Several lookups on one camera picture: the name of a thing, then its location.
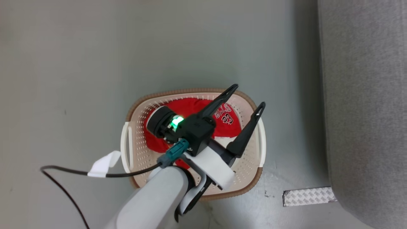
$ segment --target robotic arm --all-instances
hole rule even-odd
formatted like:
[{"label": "robotic arm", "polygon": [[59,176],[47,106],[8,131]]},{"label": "robotic arm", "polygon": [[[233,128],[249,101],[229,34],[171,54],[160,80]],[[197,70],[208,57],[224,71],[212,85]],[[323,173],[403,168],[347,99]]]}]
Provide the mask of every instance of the robotic arm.
[{"label": "robotic arm", "polygon": [[[224,148],[211,138],[216,127],[212,115],[237,88],[237,84],[232,85],[199,113],[185,119],[166,106],[150,116],[148,131],[173,146],[158,158],[160,167],[151,172],[147,184],[136,190],[106,229],[177,228],[178,216],[191,210],[210,184],[219,189],[233,184],[230,167],[243,155],[265,108],[262,102],[242,132]],[[201,176],[198,185],[187,170],[172,166],[177,159],[184,160]]]}]

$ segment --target white basket handle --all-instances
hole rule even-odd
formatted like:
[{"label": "white basket handle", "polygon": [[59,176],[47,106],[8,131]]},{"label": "white basket handle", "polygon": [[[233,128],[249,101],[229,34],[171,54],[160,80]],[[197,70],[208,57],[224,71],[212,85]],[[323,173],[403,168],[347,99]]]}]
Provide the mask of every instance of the white basket handle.
[{"label": "white basket handle", "polygon": [[[129,159],[127,158],[127,139],[129,140]],[[122,153],[123,168],[125,169],[126,173],[130,173],[134,164],[132,128],[129,126],[129,122],[125,122],[125,125],[123,126],[122,137],[120,139],[120,151]]]},{"label": "white basket handle", "polygon": [[263,120],[260,118],[257,122],[258,130],[260,132],[260,165],[263,167],[266,161],[266,130],[264,129]]}]

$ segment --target gray fabric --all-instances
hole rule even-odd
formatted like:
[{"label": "gray fabric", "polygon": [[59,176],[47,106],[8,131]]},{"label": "gray fabric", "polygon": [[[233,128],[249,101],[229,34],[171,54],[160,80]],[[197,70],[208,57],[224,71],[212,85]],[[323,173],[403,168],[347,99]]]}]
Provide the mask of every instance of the gray fabric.
[{"label": "gray fabric", "polygon": [[406,1],[320,0],[330,178],[341,205],[407,228]]}]

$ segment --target red cloth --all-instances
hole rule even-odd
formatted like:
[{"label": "red cloth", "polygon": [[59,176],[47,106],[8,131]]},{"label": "red cloth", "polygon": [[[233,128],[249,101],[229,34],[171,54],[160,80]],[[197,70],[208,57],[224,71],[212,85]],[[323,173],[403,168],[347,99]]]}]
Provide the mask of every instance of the red cloth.
[{"label": "red cloth", "polygon": [[[186,118],[191,114],[198,113],[210,102],[211,100],[208,99],[185,98],[171,101],[165,104],[165,106],[168,106],[177,115]],[[147,118],[144,120],[144,136],[146,138],[146,144],[149,149],[158,153],[164,153],[170,148],[170,145],[168,145],[163,139],[156,138],[147,130],[147,120],[153,111],[154,110],[150,111]],[[213,118],[216,121],[216,128],[212,137],[235,137],[241,132],[239,119],[231,105],[223,103],[215,112]]]}]

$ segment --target beige plastic basket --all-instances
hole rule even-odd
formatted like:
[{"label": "beige plastic basket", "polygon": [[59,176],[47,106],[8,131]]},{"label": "beige plastic basket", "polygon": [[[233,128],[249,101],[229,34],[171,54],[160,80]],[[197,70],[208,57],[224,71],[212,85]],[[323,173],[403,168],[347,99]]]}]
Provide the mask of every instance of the beige plastic basket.
[{"label": "beige plastic basket", "polygon": [[[143,123],[150,110],[156,109],[172,100],[183,98],[211,99],[216,98],[224,89],[194,88],[147,95],[134,103],[126,117],[123,127],[120,150],[125,171],[135,172],[153,166],[162,154],[150,150],[146,145],[143,133]],[[228,100],[239,118],[243,128],[253,111],[255,103],[244,93],[236,91]],[[201,200],[216,200],[242,195],[252,189],[259,180],[266,157],[266,134],[263,121],[260,119],[243,156],[236,159],[231,169],[236,172],[234,184],[228,190],[220,190],[211,185],[201,197]],[[189,169],[198,183],[200,176]],[[143,187],[150,173],[130,178],[134,187]]]}]

